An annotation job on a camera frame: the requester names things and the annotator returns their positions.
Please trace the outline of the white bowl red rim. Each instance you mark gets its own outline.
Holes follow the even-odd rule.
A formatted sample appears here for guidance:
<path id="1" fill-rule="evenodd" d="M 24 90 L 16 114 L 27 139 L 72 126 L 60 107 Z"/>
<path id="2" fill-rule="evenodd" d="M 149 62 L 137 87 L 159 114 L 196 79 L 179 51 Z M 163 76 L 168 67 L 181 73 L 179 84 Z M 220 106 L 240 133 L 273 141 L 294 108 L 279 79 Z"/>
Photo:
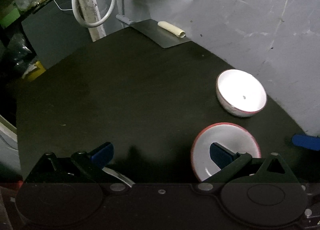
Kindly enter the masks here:
<path id="1" fill-rule="evenodd" d="M 229 69 L 221 72 L 215 87 L 219 103 L 234 116 L 251 117 L 266 106 L 267 94 L 263 85 L 243 70 Z"/>
<path id="2" fill-rule="evenodd" d="M 213 142 L 233 153 L 249 153 L 253 158 L 261 158 L 259 145 L 249 131 L 229 122 L 215 123 L 198 134 L 191 148 L 191 164 L 199 181 L 205 181 L 221 170 L 209 155 Z"/>

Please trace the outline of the yellow bin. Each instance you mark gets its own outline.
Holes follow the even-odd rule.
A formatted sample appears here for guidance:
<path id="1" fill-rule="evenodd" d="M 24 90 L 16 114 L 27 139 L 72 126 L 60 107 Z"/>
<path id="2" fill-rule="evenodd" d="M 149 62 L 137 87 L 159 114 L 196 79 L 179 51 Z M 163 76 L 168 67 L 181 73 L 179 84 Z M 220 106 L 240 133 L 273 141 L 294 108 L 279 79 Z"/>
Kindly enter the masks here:
<path id="1" fill-rule="evenodd" d="M 30 64 L 24 74 L 22 75 L 22 79 L 27 82 L 34 81 L 40 75 L 42 75 L 46 71 L 43 64 L 37 60 L 36 62 Z"/>

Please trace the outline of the cream rolled cloth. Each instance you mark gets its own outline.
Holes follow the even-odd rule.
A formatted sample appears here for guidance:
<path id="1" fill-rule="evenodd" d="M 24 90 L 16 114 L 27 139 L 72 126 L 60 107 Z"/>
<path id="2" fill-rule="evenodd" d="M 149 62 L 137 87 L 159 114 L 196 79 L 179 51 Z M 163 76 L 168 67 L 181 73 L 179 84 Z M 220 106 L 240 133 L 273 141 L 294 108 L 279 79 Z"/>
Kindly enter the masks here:
<path id="1" fill-rule="evenodd" d="M 179 27 L 176 27 L 175 25 L 172 25 L 171 23 L 168 23 L 166 21 L 159 21 L 157 25 L 164 30 L 170 32 L 171 34 L 177 36 L 178 38 L 184 38 L 185 37 L 185 31 L 180 29 Z"/>

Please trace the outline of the steel cleaver knife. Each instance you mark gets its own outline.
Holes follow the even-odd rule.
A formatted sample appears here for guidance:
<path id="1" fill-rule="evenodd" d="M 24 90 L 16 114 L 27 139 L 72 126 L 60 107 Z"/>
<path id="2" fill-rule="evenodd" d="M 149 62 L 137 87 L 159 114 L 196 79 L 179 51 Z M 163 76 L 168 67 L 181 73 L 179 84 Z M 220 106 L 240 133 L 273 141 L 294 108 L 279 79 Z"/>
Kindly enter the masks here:
<path id="1" fill-rule="evenodd" d="M 140 31 L 148 38 L 155 41 L 155 43 L 160 45 L 162 48 L 169 48 L 191 41 L 191 39 L 186 37 L 186 35 L 184 38 L 178 38 L 174 34 L 171 34 L 170 32 L 164 30 L 163 28 L 159 27 L 157 25 L 158 22 L 153 19 L 134 22 L 126 16 L 120 14 L 116 15 L 116 18 L 122 23 L 125 23 L 130 27 L 133 27 L 134 29 Z"/>

